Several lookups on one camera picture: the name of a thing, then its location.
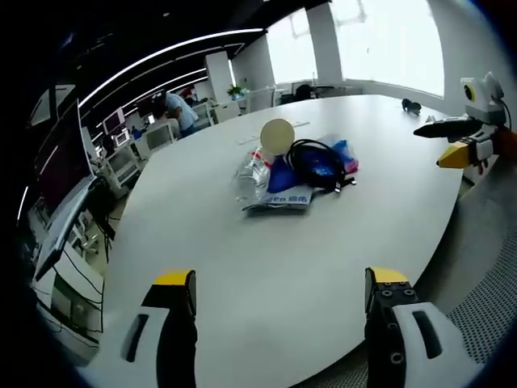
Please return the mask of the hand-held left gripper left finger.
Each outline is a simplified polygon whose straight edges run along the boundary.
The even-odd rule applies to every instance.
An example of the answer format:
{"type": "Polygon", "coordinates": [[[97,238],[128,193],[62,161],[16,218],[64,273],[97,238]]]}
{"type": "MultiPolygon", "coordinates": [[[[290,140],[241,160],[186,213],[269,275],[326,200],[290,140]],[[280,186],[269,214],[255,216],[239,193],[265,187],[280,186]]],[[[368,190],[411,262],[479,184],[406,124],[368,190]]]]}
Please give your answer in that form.
{"type": "Polygon", "coordinates": [[[81,370],[91,387],[195,387],[195,270],[157,277],[137,309],[104,330],[81,370]]]}

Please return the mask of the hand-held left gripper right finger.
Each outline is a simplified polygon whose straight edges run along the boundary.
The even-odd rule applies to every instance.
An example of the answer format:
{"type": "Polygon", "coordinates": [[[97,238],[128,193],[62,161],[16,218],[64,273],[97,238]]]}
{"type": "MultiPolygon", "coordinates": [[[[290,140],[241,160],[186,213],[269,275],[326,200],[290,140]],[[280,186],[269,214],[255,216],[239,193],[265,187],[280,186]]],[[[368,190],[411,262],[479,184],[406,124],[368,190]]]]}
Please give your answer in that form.
{"type": "Polygon", "coordinates": [[[483,368],[460,330],[400,272],[365,269],[368,387],[466,387],[483,368]]]}

